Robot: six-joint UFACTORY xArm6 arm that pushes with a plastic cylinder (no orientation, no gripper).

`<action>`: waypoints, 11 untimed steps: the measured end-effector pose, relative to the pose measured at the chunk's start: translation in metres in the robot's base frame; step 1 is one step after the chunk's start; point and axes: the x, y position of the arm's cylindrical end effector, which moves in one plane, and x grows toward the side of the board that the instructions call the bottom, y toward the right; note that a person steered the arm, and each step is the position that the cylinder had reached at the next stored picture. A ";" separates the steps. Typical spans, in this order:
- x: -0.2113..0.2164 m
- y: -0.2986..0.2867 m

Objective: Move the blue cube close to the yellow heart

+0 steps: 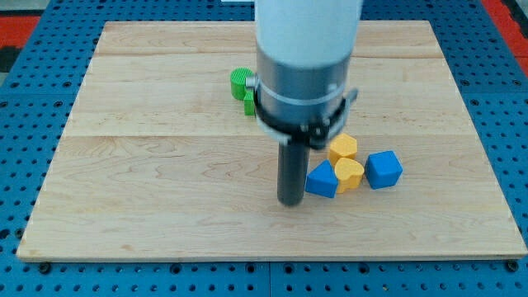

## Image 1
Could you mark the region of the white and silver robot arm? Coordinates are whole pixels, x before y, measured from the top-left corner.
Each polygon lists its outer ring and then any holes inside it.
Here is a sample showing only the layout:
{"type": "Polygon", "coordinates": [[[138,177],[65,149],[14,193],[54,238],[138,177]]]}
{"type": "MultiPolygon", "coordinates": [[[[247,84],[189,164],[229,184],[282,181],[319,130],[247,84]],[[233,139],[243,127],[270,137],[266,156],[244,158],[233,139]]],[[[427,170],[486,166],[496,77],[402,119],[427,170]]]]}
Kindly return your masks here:
{"type": "Polygon", "coordinates": [[[362,0],[256,0],[261,115],[300,125],[335,113],[362,7],[362,0]]]}

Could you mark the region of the green block behind arm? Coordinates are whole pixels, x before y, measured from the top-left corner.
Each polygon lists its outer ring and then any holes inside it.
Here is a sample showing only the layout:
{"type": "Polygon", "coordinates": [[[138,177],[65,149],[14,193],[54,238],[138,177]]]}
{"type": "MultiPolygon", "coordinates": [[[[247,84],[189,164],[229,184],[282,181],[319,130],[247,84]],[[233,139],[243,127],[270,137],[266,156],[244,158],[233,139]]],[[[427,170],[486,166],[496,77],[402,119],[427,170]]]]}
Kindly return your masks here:
{"type": "Polygon", "coordinates": [[[243,97],[243,110],[246,116],[255,116],[254,93],[246,91],[243,97]]]}

